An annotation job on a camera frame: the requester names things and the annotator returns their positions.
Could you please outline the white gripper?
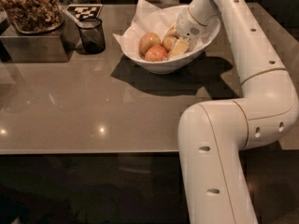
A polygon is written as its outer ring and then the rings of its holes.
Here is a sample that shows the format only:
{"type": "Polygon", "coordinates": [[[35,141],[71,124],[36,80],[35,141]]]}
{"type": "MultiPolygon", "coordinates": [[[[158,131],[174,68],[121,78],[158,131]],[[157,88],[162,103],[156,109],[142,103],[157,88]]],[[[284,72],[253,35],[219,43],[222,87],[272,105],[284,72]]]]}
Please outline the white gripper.
{"type": "MultiPolygon", "coordinates": [[[[199,38],[208,25],[220,15],[220,11],[213,0],[192,0],[178,15],[176,23],[173,23],[164,37],[173,35],[187,41],[199,38]]],[[[169,53],[172,59],[187,52],[190,44],[178,39],[169,53]]]]}

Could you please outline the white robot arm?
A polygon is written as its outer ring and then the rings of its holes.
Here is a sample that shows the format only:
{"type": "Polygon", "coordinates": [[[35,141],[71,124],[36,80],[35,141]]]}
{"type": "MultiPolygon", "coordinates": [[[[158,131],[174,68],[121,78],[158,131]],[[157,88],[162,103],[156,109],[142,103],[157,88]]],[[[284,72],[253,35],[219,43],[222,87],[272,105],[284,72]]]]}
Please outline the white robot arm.
{"type": "Polygon", "coordinates": [[[243,95],[187,108],[178,151],[191,224],[258,224],[239,160],[280,139],[298,118],[290,75],[245,0],[192,0],[178,33],[222,18],[243,95]]]}

